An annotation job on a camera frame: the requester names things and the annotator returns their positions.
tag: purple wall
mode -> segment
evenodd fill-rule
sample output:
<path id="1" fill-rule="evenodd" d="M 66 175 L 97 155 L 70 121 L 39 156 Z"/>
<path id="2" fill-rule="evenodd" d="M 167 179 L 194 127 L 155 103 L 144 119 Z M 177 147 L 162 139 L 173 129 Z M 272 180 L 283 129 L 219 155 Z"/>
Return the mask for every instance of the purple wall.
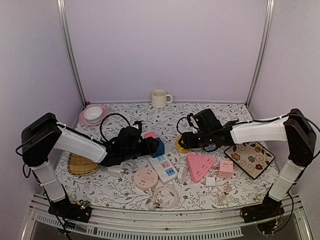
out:
<path id="1" fill-rule="evenodd" d="M 47 112 L 72 125 L 81 104 L 56 1 L 1 1 L 0 16 L 0 239 L 16 240 L 37 188 L 15 154 L 21 131 Z"/>
<path id="2" fill-rule="evenodd" d="M 267 7 L 256 0 L 69 0 L 66 12 L 92 102 L 244 103 Z"/>
<path id="3" fill-rule="evenodd" d="M 299 108 L 320 126 L 319 13 L 319 1 L 275 2 L 268 46 L 251 107 L 256 118 L 278 116 Z M 277 142 L 270 147 L 282 167 L 289 154 L 287 144 Z M 298 184 L 314 239 L 320 239 L 319 161 L 319 157 L 313 161 Z"/>

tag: table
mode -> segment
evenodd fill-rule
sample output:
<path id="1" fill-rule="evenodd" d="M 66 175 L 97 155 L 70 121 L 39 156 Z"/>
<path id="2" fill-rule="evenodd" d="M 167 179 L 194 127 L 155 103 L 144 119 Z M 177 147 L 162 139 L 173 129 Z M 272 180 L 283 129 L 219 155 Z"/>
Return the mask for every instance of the table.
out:
<path id="1" fill-rule="evenodd" d="M 175 141 L 178 136 L 176 124 L 178 119 L 186 117 L 189 113 L 198 113 L 201 110 L 210 108 L 216 117 L 225 124 L 228 121 L 239 119 L 250 120 L 251 115 L 243 104 L 216 104 L 216 103 L 171 103 L 165 108 L 158 109 L 150 103 L 112 103 L 108 104 L 110 113 L 120 113 L 124 115 L 130 123 L 142 120 L 143 132 L 155 132 L 165 145 L 165 154 L 171 160 L 176 169 L 186 167 L 186 153 L 178 153 Z M 112 116 L 103 126 L 103 132 L 108 139 L 116 137 L 121 128 L 126 126 L 126 122 L 117 116 Z M 99 126 L 85 126 L 78 123 L 77 131 L 100 139 Z M 186 121 L 180 122 L 180 130 L 188 130 Z M 225 159 L 224 150 L 207 153 L 202 149 L 196 149 L 198 154 L 210 155 L 217 159 Z M 129 174 L 123 178 L 111 177 L 107 168 L 100 166 L 99 169 L 90 175 L 73 176 L 68 173 L 68 152 L 63 152 L 56 168 L 56 174 L 60 182 L 64 185 L 71 201 L 80 199 L 90 201 L 93 206 L 107 207 L 127 210 L 148 210 L 146 203 L 150 201 L 147 191 L 139 190 L 133 182 L 134 173 L 142 167 L 150 167 L 147 157 L 139 157 L 135 160 L 125 161 L 125 167 L 129 169 Z M 216 172 L 210 170 L 207 176 L 214 177 Z M 180 195 L 179 204 L 175 208 L 162 209 L 162 211 L 190 211 L 190 210 L 212 210 L 248 204 L 260 203 L 269 187 L 279 175 L 275 162 L 262 173 L 257 179 L 252 180 L 241 168 L 234 165 L 233 177 L 230 179 L 216 179 L 217 189 L 210 192 L 205 188 L 205 183 L 194 184 L 190 174 L 187 180 L 180 184 L 178 181 L 169 183 L 175 187 Z M 231 186 L 232 190 L 226 195 L 225 188 Z M 170 201 L 172 196 L 163 193 L 159 197 L 161 201 Z"/>

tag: flower decoration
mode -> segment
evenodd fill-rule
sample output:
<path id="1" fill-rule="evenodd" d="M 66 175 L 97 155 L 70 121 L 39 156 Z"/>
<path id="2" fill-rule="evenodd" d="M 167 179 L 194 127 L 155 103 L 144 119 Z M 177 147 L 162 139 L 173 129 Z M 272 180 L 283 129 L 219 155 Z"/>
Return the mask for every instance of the flower decoration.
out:
<path id="1" fill-rule="evenodd" d="M 255 169 L 262 170 L 263 167 L 261 166 L 261 164 L 257 164 L 257 165 L 255 165 Z"/>
<path id="2" fill-rule="evenodd" d="M 253 163 L 256 160 L 253 156 L 249 156 L 248 159 L 251 163 Z"/>
<path id="3" fill-rule="evenodd" d="M 231 157 L 236 161 L 240 161 L 240 156 L 237 153 L 231 154 Z"/>

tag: white power strip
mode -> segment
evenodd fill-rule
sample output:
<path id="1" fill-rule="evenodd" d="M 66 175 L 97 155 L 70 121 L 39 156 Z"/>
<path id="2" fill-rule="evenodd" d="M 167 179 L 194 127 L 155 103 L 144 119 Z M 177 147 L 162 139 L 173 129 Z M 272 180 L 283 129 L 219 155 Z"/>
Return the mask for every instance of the white power strip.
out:
<path id="1" fill-rule="evenodd" d="M 167 184 L 178 177 L 178 171 L 165 155 L 156 158 L 150 156 L 148 160 L 163 184 Z"/>

